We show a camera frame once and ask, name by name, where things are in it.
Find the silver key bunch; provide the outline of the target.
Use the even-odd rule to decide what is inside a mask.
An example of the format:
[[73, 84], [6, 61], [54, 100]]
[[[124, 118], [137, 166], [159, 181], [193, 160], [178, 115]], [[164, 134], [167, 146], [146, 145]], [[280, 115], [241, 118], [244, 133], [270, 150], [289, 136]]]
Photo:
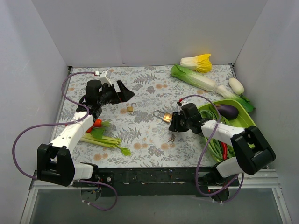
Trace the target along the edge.
[[173, 143], [175, 141], [175, 139], [176, 139], [175, 134], [172, 134], [171, 137], [169, 138], [168, 142]]

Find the red chili pepper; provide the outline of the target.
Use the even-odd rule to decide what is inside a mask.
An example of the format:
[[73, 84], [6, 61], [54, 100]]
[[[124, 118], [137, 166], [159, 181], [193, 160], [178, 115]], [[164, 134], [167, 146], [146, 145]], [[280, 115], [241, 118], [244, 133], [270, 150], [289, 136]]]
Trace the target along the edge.
[[221, 142], [221, 147], [223, 159], [226, 160], [228, 158], [228, 146], [226, 143]]

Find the green celery stalks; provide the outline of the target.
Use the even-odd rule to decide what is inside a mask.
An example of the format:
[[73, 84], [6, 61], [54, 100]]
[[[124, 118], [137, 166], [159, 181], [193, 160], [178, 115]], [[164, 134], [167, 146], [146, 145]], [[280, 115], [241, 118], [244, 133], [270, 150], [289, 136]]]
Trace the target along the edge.
[[130, 156], [131, 151], [121, 146], [122, 139], [104, 136], [106, 128], [110, 126], [111, 123], [109, 121], [102, 121], [102, 127], [93, 128], [90, 133], [85, 132], [80, 141], [106, 148], [119, 149], [124, 156]]

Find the large brass padlock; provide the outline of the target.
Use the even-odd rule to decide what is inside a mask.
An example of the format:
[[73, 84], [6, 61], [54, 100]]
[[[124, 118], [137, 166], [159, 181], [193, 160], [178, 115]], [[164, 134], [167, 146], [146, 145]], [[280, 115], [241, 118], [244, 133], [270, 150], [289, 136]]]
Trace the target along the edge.
[[153, 116], [166, 122], [166, 123], [171, 123], [171, 120], [172, 120], [172, 114], [170, 114], [168, 112], [162, 112], [160, 110], [155, 110], [153, 112]]

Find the green white napa cabbage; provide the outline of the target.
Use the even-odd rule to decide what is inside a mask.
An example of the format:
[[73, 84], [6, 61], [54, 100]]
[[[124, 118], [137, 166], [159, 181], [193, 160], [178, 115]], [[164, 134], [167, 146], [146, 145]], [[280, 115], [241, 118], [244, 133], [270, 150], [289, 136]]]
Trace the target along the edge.
[[213, 91], [216, 82], [201, 75], [199, 72], [184, 68], [180, 65], [174, 65], [171, 68], [171, 75], [192, 86], [198, 87], [206, 91]]

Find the orange carrot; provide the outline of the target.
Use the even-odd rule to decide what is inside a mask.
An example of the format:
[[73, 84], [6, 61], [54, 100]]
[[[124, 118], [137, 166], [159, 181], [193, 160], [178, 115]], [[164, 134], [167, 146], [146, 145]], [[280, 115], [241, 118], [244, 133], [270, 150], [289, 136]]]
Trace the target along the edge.
[[86, 131], [87, 133], [90, 133], [93, 128], [99, 128], [102, 127], [102, 120], [98, 119], [94, 122], [94, 124]]

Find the small brass padlock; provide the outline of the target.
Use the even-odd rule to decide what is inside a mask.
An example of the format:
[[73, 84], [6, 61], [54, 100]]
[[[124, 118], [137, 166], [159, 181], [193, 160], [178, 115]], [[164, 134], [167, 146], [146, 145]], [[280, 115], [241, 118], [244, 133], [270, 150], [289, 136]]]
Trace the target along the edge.
[[136, 103], [131, 103], [131, 106], [128, 106], [128, 107], [127, 107], [127, 112], [128, 112], [128, 113], [133, 112], [133, 111], [134, 111], [134, 108], [136, 108], [136, 107], [137, 107], [137, 104], [136, 104]]

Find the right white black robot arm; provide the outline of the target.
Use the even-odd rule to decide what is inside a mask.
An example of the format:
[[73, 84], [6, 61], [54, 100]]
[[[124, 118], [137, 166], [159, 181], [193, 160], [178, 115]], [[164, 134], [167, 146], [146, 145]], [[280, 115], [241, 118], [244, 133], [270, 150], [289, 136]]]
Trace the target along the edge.
[[235, 157], [216, 164], [216, 171], [211, 174], [212, 182], [219, 186], [232, 175], [254, 175], [276, 159], [276, 154], [258, 127], [234, 127], [202, 118], [193, 103], [188, 103], [182, 106], [179, 112], [174, 112], [169, 126], [171, 132], [188, 130], [207, 138], [212, 137], [233, 148]]

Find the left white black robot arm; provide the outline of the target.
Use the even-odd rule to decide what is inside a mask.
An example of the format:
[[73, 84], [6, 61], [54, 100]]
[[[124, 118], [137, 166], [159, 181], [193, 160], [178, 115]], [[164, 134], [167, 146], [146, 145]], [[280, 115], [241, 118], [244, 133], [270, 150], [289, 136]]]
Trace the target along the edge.
[[91, 80], [87, 82], [86, 94], [79, 100], [73, 121], [49, 144], [41, 144], [37, 150], [37, 178], [62, 186], [83, 179], [90, 187], [99, 183], [99, 174], [93, 164], [77, 163], [71, 154], [102, 113], [107, 104], [129, 101], [135, 94], [126, 88], [121, 80], [117, 81], [120, 91], [116, 91], [109, 81]]

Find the yellow white napa cabbage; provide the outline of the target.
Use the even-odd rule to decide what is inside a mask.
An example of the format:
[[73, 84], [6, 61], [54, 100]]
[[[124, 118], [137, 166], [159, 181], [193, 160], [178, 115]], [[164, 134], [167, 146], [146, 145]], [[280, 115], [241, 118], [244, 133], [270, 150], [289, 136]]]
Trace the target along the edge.
[[212, 70], [210, 56], [211, 54], [203, 54], [194, 57], [184, 57], [180, 60], [180, 66], [200, 73], [207, 73]]

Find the floral table mat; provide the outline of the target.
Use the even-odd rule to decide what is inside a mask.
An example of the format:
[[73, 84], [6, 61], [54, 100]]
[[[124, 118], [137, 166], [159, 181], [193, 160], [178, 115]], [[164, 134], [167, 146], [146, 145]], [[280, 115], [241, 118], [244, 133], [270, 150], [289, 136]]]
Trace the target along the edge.
[[[154, 117], [153, 112], [177, 112], [180, 98], [186, 98], [199, 108], [209, 100], [225, 99], [223, 96], [173, 77], [171, 66], [112, 67], [108, 70], [112, 72], [112, 82], [121, 80], [135, 96], [126, 103], [103, 107], [100, 119], [111, 123], [104, 135], [122, 139], [121, 146], [128, 148], [131, 155], [124, 156], [119, 149], [79, 142], [71, 154], [75, 163], [88, 162], [101, 168], [195, 167], [216, 163], [208, 151], [200, 156], [206, 138], [191, 131], [172, 133], [168, 130], [169, 124]], [[137, 107], [128, 113], [131, 103], [136, 103]], [[176, 136], [173, 143], [168, 142], [172, 134]]]

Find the black aluminium base frame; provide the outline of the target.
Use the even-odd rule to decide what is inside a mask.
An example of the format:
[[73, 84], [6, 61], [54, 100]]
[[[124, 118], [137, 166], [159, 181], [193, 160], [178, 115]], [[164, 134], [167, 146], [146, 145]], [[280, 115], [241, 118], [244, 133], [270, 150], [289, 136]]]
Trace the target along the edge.
[[[234, 176], [224, 180], [213, 179], [211, 167], [199, 169], [199, 188], [202, 192], [210, 194], [221, 189]], [[99, 168], [96, 170], [96, 181], [113, 187], [118, 196], [172, 196], [172, 195], [195, 195], [202, 196], [195, 186], [195, 167], [174, 167], [174, 168]], [[240, 174], [224, 193], [219, 193], [219, 198], [228, 197], [228, 189], [238, 189], [242, 180]], [[279, 188], [280, 182], [276, 171], [273, 169], [262, 169], [254, 175], [244, 174], [243, 189], [271, 189]], [[102, 197], [113, 197], [114, 192], [109, 187], [99, 184], [82, 183], [75, 181], [69, 186], [61, 186], [40, 180], [33, 181], [32, 190], [85, 190], [96, 192]]]

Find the green plastic basket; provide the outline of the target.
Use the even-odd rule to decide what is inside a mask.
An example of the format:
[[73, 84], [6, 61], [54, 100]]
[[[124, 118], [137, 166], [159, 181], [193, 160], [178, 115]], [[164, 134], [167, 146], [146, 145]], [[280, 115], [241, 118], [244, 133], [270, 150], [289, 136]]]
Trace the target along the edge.
[[[250, 126], [256, 126], [256, 124], [254, 123], [254, 121], [252, 120], [250, 115], [246, 112], [246, 110], [242, 107], [242, 105], [239, 102], [237, 102], [236, 100], [222, 99], [222, 100], [214, 101], [214, 104], [231, 105], [238, 109], [238, 111], [239, 111], [238, 117], [234, 120], [229, 120], [229, 122], [231, 123], [231, 126], [243, 127], [243, 128], [247, 128]], [[210, 103], [202, 105], [198, 108], [198, 111], [199, 110], [209, 110], [210, 105], [211, 105]]]

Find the green long beans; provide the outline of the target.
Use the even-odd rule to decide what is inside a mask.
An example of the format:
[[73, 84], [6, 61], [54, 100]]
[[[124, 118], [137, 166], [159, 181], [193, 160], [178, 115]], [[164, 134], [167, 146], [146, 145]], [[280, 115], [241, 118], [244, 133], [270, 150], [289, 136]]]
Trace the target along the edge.
[[[200, 115], [202, 116], [202, 118], [207, 118], [207, 119], [211, 119], [211, 112], [210, 110], [199, 110]], [[228, 145], [228, 158], [230, 159], [232, 157], [235, 157], [235, 152], [233, 150], [233, 147]], [[211, 156], [217, 161], [223, 161], [223, 156], [222, 156], [222, 147], [221, 147], [221, 142], [216, 140], [216, 139], [212, 139], [209, 144], [208, 144], [208, 151], [210, 152]]]

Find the purple eggplant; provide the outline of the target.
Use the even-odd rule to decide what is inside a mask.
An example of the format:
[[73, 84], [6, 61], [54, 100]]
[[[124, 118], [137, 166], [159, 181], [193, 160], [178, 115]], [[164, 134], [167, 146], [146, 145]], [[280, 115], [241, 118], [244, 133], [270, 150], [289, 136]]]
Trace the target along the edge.
[[234, 106], [226, 105], [226, 104], [215, 104], [215, 106], [218, 109], [220, 115], [222, 115], [228, 120], [234, 120], [239, 115], [238, 109], [235, 108]]

